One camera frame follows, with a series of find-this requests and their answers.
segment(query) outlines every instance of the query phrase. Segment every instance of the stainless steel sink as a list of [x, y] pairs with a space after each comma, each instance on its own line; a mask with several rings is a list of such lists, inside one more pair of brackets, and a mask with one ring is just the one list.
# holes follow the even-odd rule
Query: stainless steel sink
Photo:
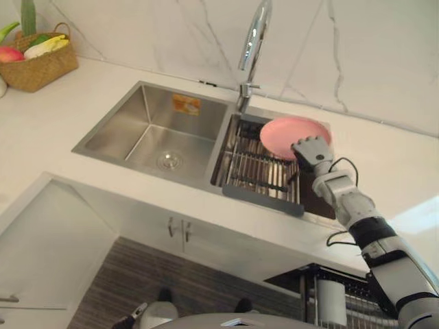
[[139, 83], [73, 151], [171, 180], [199, 183], [228, 106]]
[[237, 114], [233, 103], [139, 82], [73, 151], [296, 217], [304, 210], [333, 217], [312, 192], [313, 177], [259, 140], [274, 117], [256, 108]]

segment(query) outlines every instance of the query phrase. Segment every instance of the sink drain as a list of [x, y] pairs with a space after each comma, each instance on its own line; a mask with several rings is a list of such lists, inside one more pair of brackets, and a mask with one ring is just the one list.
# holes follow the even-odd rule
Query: sink drain
[[175, 152], [166, 151], [157, 158], [158, 168], [164, 170], [176, 170], [182, 163], [182, 157]]

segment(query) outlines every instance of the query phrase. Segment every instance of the wooden floor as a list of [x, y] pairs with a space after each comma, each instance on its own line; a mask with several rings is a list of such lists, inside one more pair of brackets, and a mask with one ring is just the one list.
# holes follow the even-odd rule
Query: wooden floor
[[248, 297], [261, 313], [300, 318], [300, 301], [258, 284], [120, 238], [84, 296], [69, 329], [109, 329], [162, 287], [174, 294], [180, 316], [233, 312]]

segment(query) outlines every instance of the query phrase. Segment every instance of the marble backsplash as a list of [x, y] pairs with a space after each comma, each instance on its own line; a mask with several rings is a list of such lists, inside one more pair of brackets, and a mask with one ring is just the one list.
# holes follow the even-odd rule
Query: marble backsplash
[[[237, 88], [259, 0], [35, 0], [79, 55]], [[1, 0], [0, 25], [20, 0]], [[273, 0], [258, 93], [439, 135], [438, 0]]]

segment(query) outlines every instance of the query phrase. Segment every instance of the wicker basket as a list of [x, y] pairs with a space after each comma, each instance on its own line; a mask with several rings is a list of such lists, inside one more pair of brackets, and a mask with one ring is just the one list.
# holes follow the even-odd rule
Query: wicker basket
[[[64, 25], [69, 33], [66, 38], [70, 39], [70, 27], [66, 23], [59, 23], [53, 32], [44, 33], [48, 36], [59, 36], [56, 30]], [[24, 52], [29, 44], [41, 34], [32, 34], [15, 40], [10, 46]], [[78, 60], [71, 42], [58, 50], [46, 53], [42, 56], [20, 62], [0, 63], [0, 75], [11, 86], [27, 92], [35, 92], [46, 86], [60, 76], [78, 68]]]

